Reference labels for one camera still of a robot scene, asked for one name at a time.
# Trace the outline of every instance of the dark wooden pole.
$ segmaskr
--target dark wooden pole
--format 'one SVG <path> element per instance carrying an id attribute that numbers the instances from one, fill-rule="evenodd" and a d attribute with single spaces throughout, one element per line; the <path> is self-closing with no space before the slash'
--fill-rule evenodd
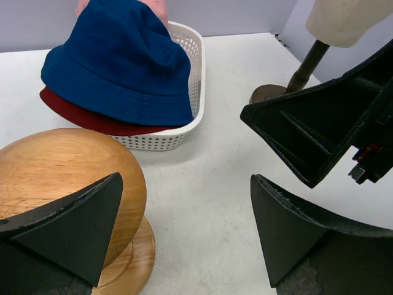
<path id="1" fill-rule="evenodd" d="M 320 40 L 315 41 L 299 69 L 295 72 L 292 78 L 290 78 L 285 94 L 304 88 L 309 80 L 309 77 L 314 72 L 315 68 L 321 61 L 322 57 L 324 57 L 329 47 L 329 45 L 321 42 Z"/>

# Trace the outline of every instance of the hat brim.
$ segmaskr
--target hat brim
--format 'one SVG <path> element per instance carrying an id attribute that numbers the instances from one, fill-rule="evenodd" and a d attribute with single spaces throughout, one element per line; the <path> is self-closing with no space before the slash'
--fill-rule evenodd
<path id="1" fill-rule="evenodd" d="M 193 120 L 188 93 L 149 95 L 113 83 L 73 60 L 64 45 L 48 53 L 41 79 L 64 100 L 122 122 L 180 127 Z"/>
<path id="2" fill-rule="evenodd" d="M 86 129 L 112 136 L 135 136 L 149 134 L 177 127 L 156 127 L 129 124 L 81 108 L 62 99 L 48 87 L 40 92 L 42 101 L 55 113 L 66 120 Z"/>

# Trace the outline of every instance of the wooden hat stand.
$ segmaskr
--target wooden hat stand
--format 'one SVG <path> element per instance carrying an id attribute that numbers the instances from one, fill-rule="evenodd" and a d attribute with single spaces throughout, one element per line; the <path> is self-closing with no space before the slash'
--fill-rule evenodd
<path id="1" fill-rule="evenodd" d="M 127 148 L 91 130 L 49 130 L 1 149 L 0 167 L 0 220 L 120 173 L 123 180 L 120 206 L 99 283 L 92 294 L 140 292 L 153 268 L 155 243 L 152 228 L 144 217 L 145 179 Z"/>

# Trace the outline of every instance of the hat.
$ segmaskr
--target hat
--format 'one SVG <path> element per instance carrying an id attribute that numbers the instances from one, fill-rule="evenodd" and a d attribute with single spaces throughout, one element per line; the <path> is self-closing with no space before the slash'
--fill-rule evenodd
<path id="1" fill-rule="evenodd" d="M 45 87 L 40 92 L 42 101 L 55 113 L 82 128 L 112 136 L 135 136 L 174 129 L 177 127 L 143 126 L 121 122 L 104 115 L 91 112 L 72 104 Z"/>
<path id="2" fill-rule="evenodd" d="M 181 126 L 193 120 L 190 60 L 151 9 L 136 0 L 91 0 L 64 45 L 52 49 L 44 84 L 82 108 L 122 122 Z"/>
<path id="3" fill-rule="evenodd" d="M 75 8 L 76 15 L 79 16 L 86 8 L 90 0 L 78 0 L 78 6 Z M 154 14 L 161 22 L 168 26 L 168 9 L 166 8 L 166 0 L 139 0 L 150 7 Z"/>

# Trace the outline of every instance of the blue bucket hat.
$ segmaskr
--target blue bucket hat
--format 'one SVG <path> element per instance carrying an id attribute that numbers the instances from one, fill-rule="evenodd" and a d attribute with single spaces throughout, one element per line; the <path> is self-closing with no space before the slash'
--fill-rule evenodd
<path id="1" fill-rule="evenodd" d="M 150 126 L 193 120 L 190 60 L 137 0 L 91 0 L 41 71 L 58 96 L 98 114 Z"/>

